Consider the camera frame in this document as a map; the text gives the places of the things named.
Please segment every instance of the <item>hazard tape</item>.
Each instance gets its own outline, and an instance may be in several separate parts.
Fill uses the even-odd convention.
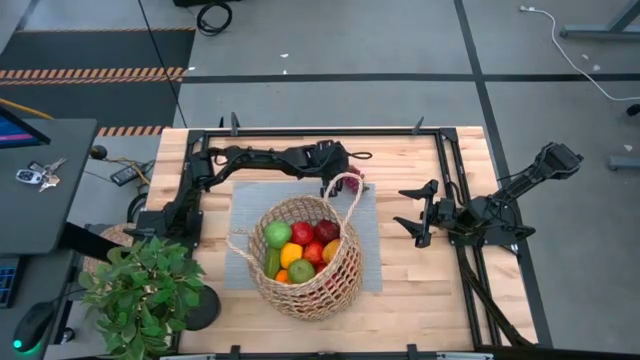
[[[111,126],[102,127],[98,136],[152,136],[160,135],[164,129],[171,126]]]
[[[127,28],[127,29],[26,29],[18,30],[16,33],[43,33],[43,32],[136,32],[136,31],[149,31],[147,28]],[[151,31],[196,31],[195,27],[177,27],[177,28],[154,28]]]
[[[181,82],[187,73],[181,67],[110,69],[0,70],[0,85],[104,84],[115,82]]]

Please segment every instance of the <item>gray cloth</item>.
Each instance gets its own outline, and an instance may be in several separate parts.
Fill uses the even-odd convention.
[[[380,235],[378,233],[378,213],[376,211],[376,188],[367,184],[369,190],[362,194],[360,202],[349,221],[360,237],[364,255],[363,290],[382,291],[382,270],[380,268]],[[235,182],[231,206],[230,229],[253,231],[253,227],[271,207],[281,200],[298,195],[318,195],[319,182]],[[349,190],[331,198],[331,204],[342,216],[346,215],[354,200]],[[247,235],[231,233],[231,242],[247,251]],[[231,250],[227,250],[224,267],[224,286],[227,289],[255,289],[249,276],[247,261]]]

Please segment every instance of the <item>basket handle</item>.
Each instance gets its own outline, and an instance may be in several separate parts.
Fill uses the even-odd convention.
[[[359,175],[356,175],[350,172],[344,172],[342,174],[338,174],[336,177],[334,177],[331,180],[331,182],[327,186],[327,189],[324,191],[324,197],[323,197],[324,201],[329,202],[329,193],[336,186],[338,181],[345,177],[350,177],[358,180],[358,191],[356,192],[356,198],[353,199],[353,203],[351,204],[351,206],[349,207],[349,210],[347,211],[347,215],[344,217],[343,223],[338,224],[340,225],[340,237],[343,239],[346,237],[344,225],[349,223],[349,219],[351,219],[351,215],[353,215],[353,211],[358,205],[358,202],[360,202],[360,196],[362,196],[362,191],[364,189],[364,182],[362,181],[362,178]],[[336,217],[336,219],[340,219],[340,217],[337,215],[335,210],[333,210],[333,208],[330,208],[330,209],[334,213],[334,216]]]
[[[243,257],[245,260],[247,260],[247,262],[249,263],[249,265],[251,265],[251,267],[253,267],[253,270],[256,271],[257,273],[261,273],[262,272],[262,267],[260,266],[260,263],[258,262],[258,260],[256,260],[255,257],[253,257],[252,255],[247,254],[246,252],[244,252],[242,249],[240,249],[239,247],[233,245],[233,243],[231,243],[230,237],[227,237],[227,246],[233,250],[234,253],[240,255],[241,257]],[[258,282],[260,282],[260,276],[256,276],[256,280]]]

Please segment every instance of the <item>concrete floor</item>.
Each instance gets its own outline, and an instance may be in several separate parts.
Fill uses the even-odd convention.
[[[625,3],[527,0],[523,5],[551,12],[562,25],[606,22]],[[143,4],[154,27],[193,25],[192,15],[169,0]],[[26,0],[0,4],[0,49],[27,5]],[[483,72],[572,73],[550,42],[550,21],[518,12],[520,5],[464,0]],[[191,75],[471,73],[452,1],[246,0],[231,6],[228,32],[214,38],[196,34]],[[144,27],[132,0],[40,0],[26,23],[28,29],[129,27]],[[585,69],[640,72],[640,42],[561,43]],[[640,96],[637,82],[602,85],[614,96]],[[623,117],[630,104],[612,103],[586,82],[489,83],[487,88],[512,172],[531,163],[549,141],[565,142],[585,156],[576,176],[545,183],[520,201],[525,223],[538,230],[529,244],[554,346],[640,353],[640,312],[634,310],[640,301],[634,278],[640,173],[613,173],[605,166],[610,154],[640,156],[640,119]],[[216,126],[231,111],[243,126],[412,125],[421,116],[424,125],[484,125],[473,83],[183,84],[180,103],[189,126]],[[158,138],[96,143],[114,155],[146,161],[154,157]],[[90,163],[88,170],[105,176],[112,172],[105,165]],[[102,200],[89,202],[89,193]],[[118,188],[86,175],[70,219],[122,222],[135,193],[135,187]]]

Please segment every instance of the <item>computer monitor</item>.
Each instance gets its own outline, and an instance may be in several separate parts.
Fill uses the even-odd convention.
[[[49,138],[0,106],[0,149],[48,144]]]

